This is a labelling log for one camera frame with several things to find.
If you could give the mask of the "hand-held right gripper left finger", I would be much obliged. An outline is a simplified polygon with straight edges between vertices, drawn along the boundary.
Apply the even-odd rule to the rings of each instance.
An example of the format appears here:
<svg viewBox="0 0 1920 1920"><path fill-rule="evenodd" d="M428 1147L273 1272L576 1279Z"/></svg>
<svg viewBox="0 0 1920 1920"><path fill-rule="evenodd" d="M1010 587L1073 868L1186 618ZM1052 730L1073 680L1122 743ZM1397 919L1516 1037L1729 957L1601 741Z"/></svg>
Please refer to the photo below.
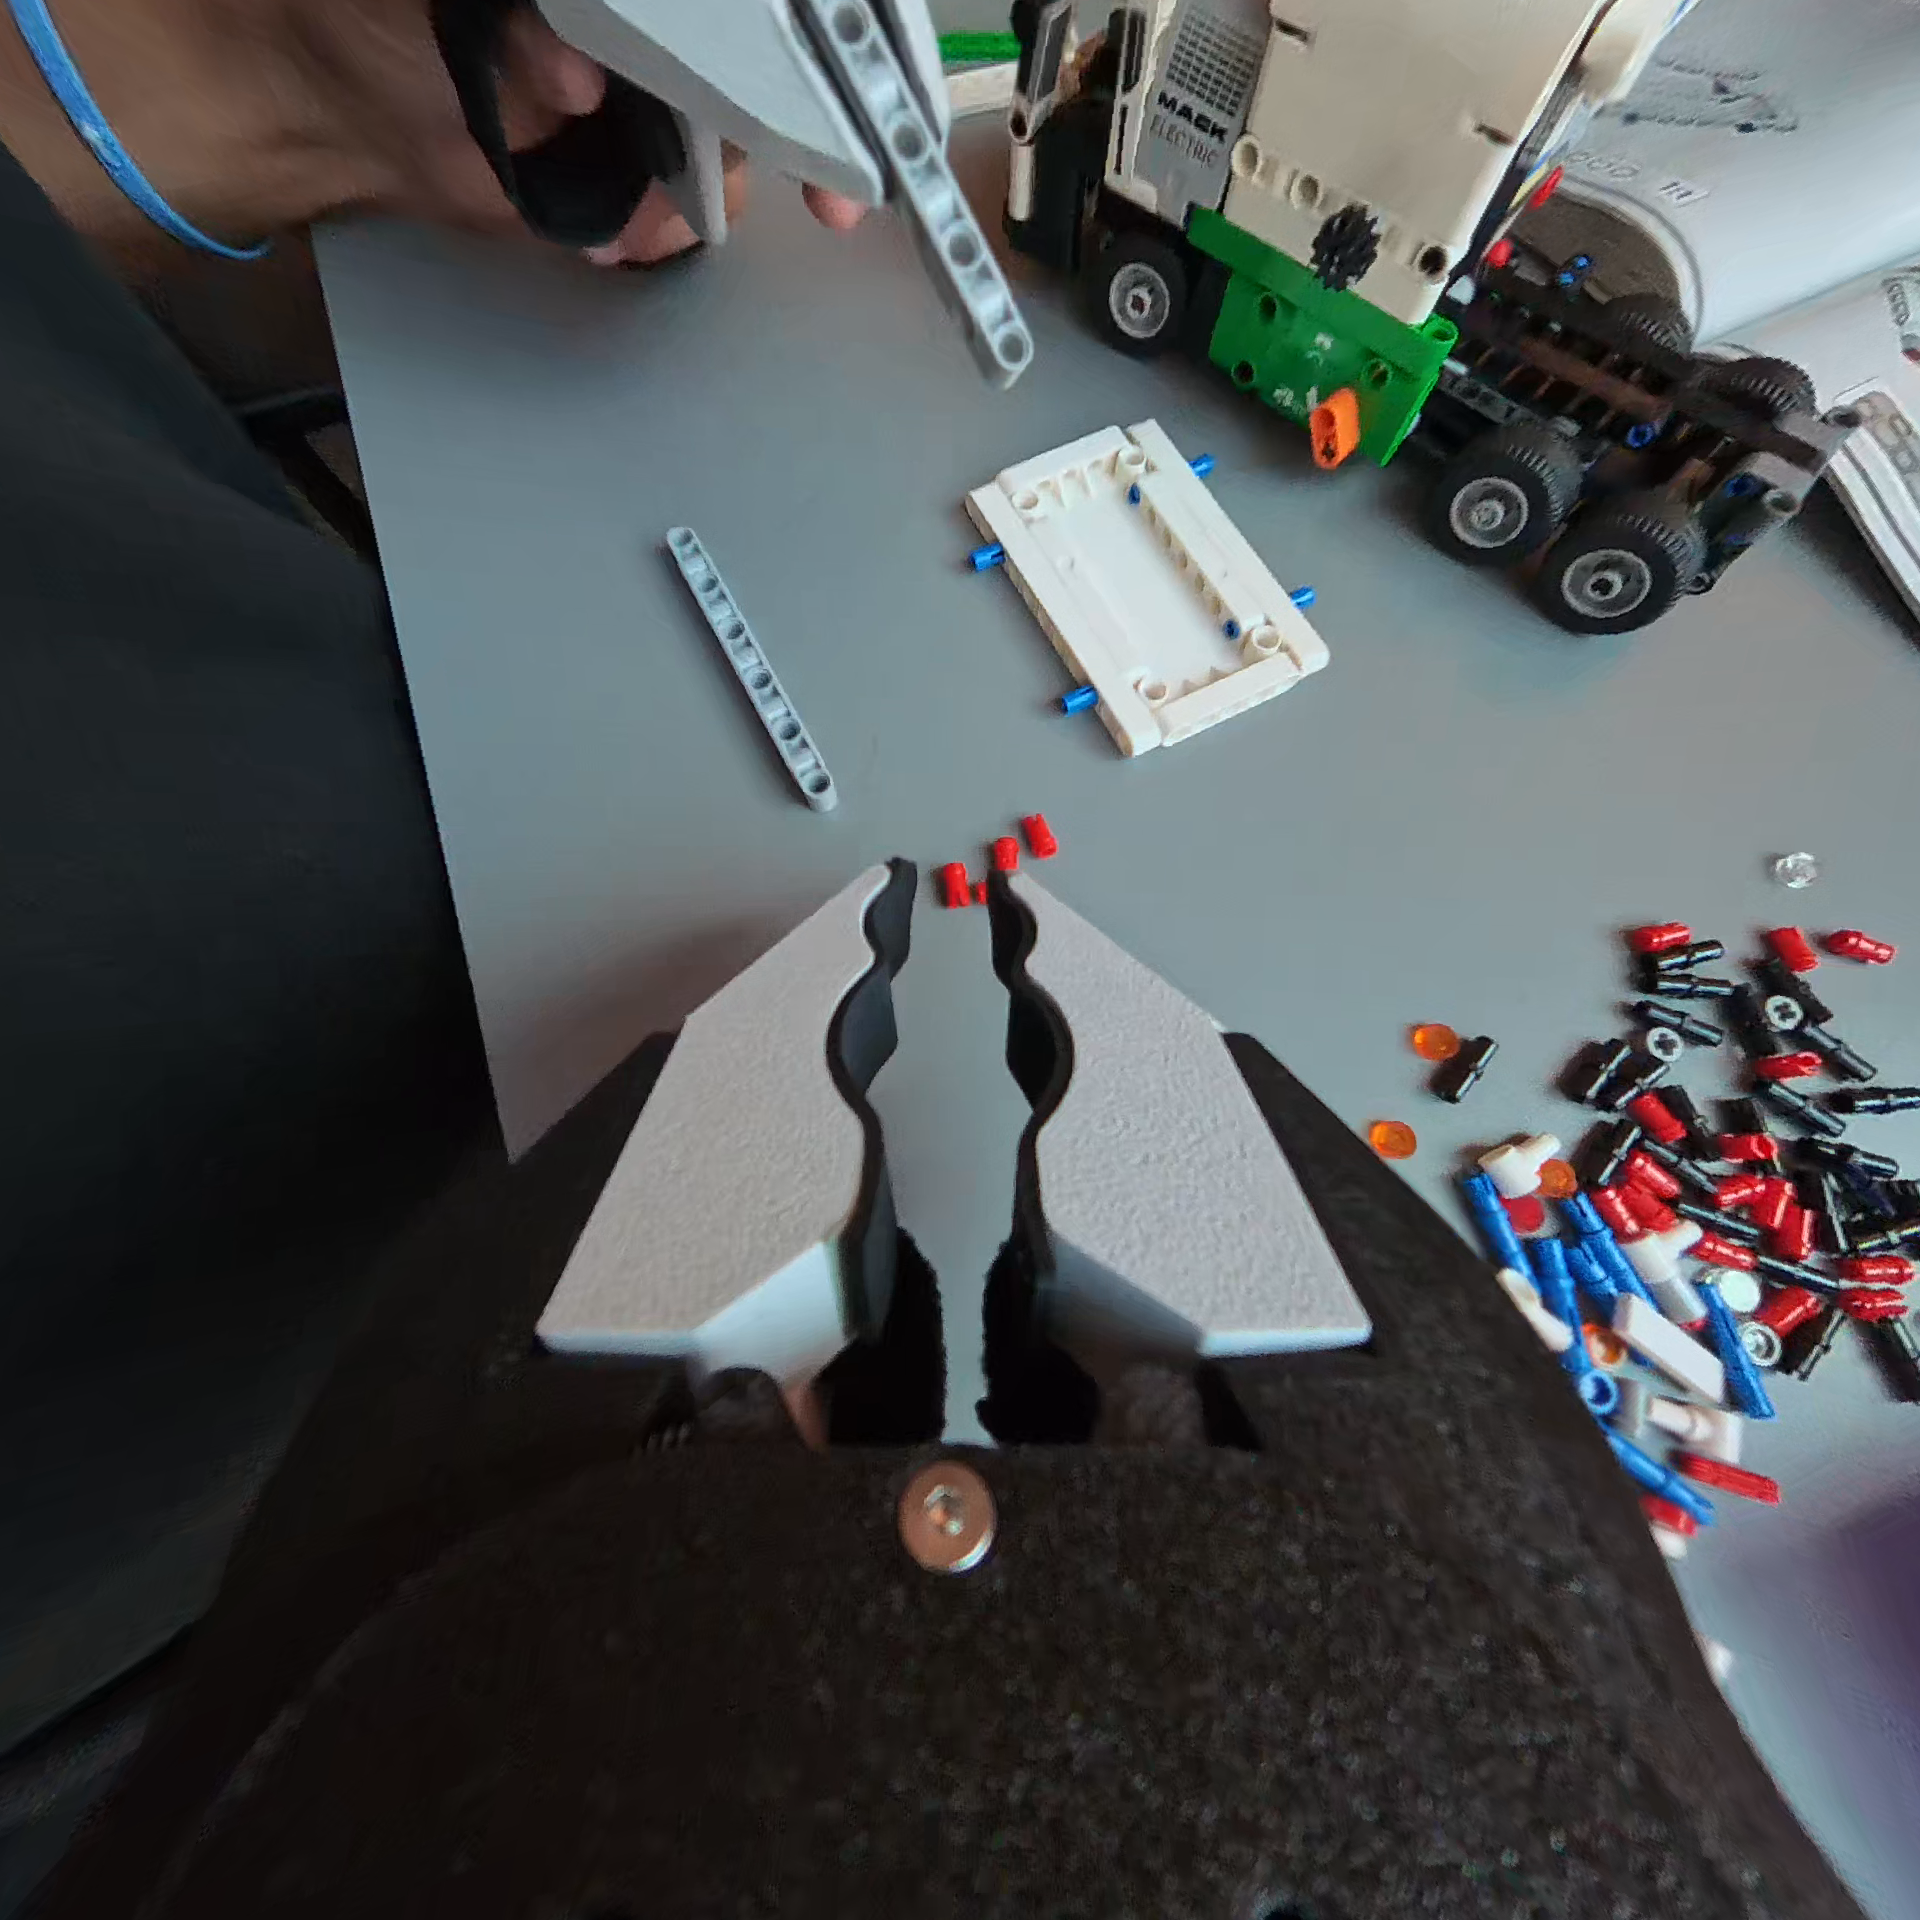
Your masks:
<svg viewBox="0 0 1920 1920"><path fill-rule="evenodd" d="M698 1004L535 1322L561 1360L767 1376L806 1436L921 1437L921 1277L902 1263L873 1078L919 870L892 856Z"/></svg>

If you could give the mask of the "pile of small lego pins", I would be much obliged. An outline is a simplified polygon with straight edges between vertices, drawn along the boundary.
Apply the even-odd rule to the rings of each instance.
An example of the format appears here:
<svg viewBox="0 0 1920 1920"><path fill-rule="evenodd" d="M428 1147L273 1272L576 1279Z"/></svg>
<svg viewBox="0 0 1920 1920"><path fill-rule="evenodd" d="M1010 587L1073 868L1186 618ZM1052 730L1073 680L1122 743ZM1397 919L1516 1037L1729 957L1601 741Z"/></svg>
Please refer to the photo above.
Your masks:
<svg viewBox="0 0 1920 1920"><path fill-rule="evenodd" d="M1847 1343L1914 1405L1914 1156L1857 1135L1912 1119L1914 1078L1860 1051L1821 970L1892 970L1876 928L1772 924L1745 943L1681 919L1618 930L1615 1029L1553 1080L1576 1135L1511 1131L1456 1195L1506 1301L1681 1562L1719 1504L1775 1508L1743 1461Z"/></svg>

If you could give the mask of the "blue wristband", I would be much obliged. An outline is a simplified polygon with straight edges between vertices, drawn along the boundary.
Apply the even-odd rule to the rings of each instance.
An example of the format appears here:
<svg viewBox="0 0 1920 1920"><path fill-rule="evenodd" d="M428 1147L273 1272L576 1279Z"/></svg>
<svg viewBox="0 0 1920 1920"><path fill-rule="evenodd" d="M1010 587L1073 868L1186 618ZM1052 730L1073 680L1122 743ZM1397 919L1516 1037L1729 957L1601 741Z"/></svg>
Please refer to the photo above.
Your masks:
<svg viewBox="0 0 1920 1920"><path fill-rule="evenodd" d="M112 182L112 192L124 207L130 207L152 235L162 235L168 245L191 254L246 266L271 256L273 239L260 237L250 245L231 245L188 219L157 190L93 99L47 5L7 3L4 8L21 55L32 64L37 84L50 107L57 109L66 132Z"/></svg>

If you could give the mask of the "red-pinned grey lego beam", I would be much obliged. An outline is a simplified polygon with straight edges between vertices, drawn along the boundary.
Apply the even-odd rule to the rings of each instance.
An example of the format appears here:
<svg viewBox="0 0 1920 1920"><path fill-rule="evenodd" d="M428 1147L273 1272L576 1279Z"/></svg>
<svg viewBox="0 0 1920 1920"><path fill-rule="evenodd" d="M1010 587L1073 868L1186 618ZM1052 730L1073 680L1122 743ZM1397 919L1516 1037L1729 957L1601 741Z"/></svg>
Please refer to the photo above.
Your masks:
<svg viewBox="0 0 1920 1920"><path fill-rule="evenodd" d="M887 199L913 232L922 269L962 327L978 372L998 390L1033 364L1033 334L978 227L908 67L874 5L798 3L831 88L874 155Z"/></svg>

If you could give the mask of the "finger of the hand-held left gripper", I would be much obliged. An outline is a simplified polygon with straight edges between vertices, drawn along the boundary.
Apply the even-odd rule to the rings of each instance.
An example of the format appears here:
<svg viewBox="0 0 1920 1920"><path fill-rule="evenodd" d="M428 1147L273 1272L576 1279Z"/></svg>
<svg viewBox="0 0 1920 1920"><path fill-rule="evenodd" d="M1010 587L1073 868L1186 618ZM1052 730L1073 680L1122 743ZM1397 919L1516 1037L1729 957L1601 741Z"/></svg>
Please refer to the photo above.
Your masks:
<svg viewBox="0 0 1920 1920"><path fill-rule="evenodd" d="M544 23L669 115L680 207L726 203L726 148L844 200L887 200L874 155L783 3L538 3Z"/></svg>
<svg viewBox="0 0 1920 1920"><path fill-rule="evenodd" d="M953 107L943 76L940 35L929 18L927 3L874 3L873 7L896 48L905 77L919 96L927 126L932 127L940 147L943 147L950 132Z"/></svg>

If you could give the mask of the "person's left hand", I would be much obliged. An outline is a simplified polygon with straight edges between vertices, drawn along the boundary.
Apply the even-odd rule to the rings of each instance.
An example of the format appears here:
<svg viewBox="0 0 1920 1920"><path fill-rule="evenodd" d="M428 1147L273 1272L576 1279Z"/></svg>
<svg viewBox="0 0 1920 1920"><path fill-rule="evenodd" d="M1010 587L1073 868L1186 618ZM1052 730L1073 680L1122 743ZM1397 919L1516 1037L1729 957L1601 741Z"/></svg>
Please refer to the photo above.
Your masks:
<svg viewBox="0 0 1920 1920"><path fill-rule="evenodd" d="M241 206L266 237L354 213L472 232L518 227L469 136L428 5L140 5L204 5L220 52L241 69L255 106ZM500 88L514 148L596 107L602 77L536 15L518 15ZM584 256L601 268L652 268L697 245L655 184L621 235Z"/></svg>

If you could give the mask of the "person's dark clothing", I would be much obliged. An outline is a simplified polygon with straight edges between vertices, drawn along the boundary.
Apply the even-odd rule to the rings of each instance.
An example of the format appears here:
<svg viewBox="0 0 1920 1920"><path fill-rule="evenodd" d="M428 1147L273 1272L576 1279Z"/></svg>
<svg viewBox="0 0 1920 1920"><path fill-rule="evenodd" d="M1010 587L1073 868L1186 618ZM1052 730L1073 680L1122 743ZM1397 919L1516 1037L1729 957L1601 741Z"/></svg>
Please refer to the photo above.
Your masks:
<svg viewBox="0 0 1920 1920"><path fill-rule="evenodd" d="M4 1758L204 1615L492 1095L385 596L4 157Z"/></svg>

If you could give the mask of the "white lego panel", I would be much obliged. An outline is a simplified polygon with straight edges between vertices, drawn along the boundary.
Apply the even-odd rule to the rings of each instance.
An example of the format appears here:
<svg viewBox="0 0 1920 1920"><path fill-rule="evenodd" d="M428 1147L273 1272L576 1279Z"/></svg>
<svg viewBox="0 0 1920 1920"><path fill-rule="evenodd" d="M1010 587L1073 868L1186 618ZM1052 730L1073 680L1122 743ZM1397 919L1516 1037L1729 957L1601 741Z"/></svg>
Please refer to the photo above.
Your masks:
<svg viewBox="0 0 1920 1920"><path fill-rule="evenodd" d="M1184 746L1327 668L1300 595L1157 418L1010 464L965 509L975 563L1005 573L1124 759Z"/></svg>

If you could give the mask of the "open instruction booklet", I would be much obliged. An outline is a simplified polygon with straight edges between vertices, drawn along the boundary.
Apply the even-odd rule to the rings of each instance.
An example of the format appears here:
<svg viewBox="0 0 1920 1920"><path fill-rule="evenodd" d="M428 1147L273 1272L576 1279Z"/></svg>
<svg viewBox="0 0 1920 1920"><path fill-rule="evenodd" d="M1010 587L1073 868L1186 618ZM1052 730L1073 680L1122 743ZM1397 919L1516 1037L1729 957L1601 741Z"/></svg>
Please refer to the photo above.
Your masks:
<svg viewBox="0 0 1920 1920"><path fill-rule="evenodd" d="M1536 246L1857 414L1828 482L1917 611L1917 5L1696 5L1566 168Z"/></svg>

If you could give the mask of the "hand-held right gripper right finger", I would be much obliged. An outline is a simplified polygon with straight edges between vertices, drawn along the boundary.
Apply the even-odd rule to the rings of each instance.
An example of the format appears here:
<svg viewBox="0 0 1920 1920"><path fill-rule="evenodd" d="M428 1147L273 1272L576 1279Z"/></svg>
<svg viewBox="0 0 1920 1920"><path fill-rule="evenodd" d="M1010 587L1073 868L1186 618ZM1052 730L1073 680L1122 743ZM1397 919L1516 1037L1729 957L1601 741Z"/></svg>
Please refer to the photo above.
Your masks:
<svg viewBox="0 0 1920 1920"><path fill-rule="evenodd" d="M993 1360L1338 1352L1373 1333L1228 1030L1031 872L988 892L1025 1100Z"/></svg>

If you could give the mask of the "white lego truck model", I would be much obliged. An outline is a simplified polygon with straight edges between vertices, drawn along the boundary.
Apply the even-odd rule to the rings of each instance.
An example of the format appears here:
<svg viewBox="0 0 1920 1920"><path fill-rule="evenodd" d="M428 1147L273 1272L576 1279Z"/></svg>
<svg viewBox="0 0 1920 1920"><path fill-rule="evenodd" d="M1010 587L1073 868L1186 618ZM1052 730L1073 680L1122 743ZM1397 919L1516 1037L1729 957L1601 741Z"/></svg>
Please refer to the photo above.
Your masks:
<svg viewBox="0 0 1920 1920"><path fill-rule="evenodd" d="M1453 563L1573 635L1706 592L1793 519L1853 418L1775 356L1516 235L1688 5L1012 5L1010 246L1130 356L1207 356L1330 470L1444 455Z"/></svg>

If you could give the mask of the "person's left forearm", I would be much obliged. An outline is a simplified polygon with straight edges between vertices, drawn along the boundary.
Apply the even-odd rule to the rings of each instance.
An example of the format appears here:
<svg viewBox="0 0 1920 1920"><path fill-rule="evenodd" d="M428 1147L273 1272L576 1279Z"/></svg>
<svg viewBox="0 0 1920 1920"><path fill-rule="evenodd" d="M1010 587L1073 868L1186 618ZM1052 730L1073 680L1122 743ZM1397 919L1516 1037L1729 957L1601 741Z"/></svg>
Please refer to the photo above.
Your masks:
<svg viewBox="0 0 1920 1920"><path fill-rule="evenodd" d="M231 245L266 237L241 206L255 106L204 5L53 3L84 80L137 164L180 213ZM125 279L148 279L191 254L152 235L66 132L21 55L1 7L4 148L64 224Z"/></svg>

